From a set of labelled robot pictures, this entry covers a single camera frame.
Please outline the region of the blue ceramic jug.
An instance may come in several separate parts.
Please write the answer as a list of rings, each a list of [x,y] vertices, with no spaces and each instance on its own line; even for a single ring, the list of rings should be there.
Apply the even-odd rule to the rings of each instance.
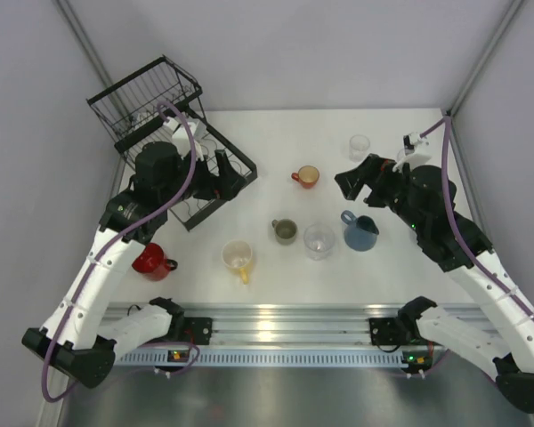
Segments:
[[[367,252],[376,245],[380,232],[372,218],[366,215],[355,216],[351,211],[344,210],[341,220],[346,225],[344,242],[349,248]]]

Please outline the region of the yellow mug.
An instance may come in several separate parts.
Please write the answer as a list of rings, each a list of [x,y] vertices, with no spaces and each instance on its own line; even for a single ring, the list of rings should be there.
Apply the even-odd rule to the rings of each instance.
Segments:
[[[254,252],[248,242],[232,240],[226,243],[222,248],[221,258],[225,267],[236,274],[243,284],[249,284],[254,266]]]

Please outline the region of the red mug black handle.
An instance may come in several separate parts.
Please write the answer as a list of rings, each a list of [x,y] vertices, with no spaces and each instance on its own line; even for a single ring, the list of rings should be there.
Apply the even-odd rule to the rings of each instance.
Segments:
[[[167,257],[163,248],[148,243],[142,253],[134,260],[133,270],[150,281],[160,281],[178,268],[176,260]]]

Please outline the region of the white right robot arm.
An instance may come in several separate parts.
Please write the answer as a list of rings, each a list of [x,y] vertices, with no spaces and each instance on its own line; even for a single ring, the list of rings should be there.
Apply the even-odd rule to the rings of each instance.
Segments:
[[[406,223],[422,253],[469,294],[498,332],[490,336],[420,296],[395,318],[404,341],[446,347],[494,381],[511,405],[534,414],[534,307],[506,275],[479,227],[447,212],[455,184],[436,165],[397,166],[376,154],[337,174],[335,181],[347,200],[369,187],[366,204],[389,208]]]

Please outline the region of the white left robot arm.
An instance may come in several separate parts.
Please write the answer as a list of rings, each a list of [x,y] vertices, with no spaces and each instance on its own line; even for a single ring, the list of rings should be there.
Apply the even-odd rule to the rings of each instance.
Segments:
[[[44,361],[89,389],[109,375],[115,361],[146,342],[190,342],[184,310],[158,297],[110,326],[101,321],[111,296],[134,261],[148,248],[167,221],[167,210],[186,198],[227,201],[245,187],[222,149],[207,158],[181,155],[171,142],[146,144],[135,157],[125,189],[106,205],[93,245],[70,289],[55,312],[26,331],[22,344]]]

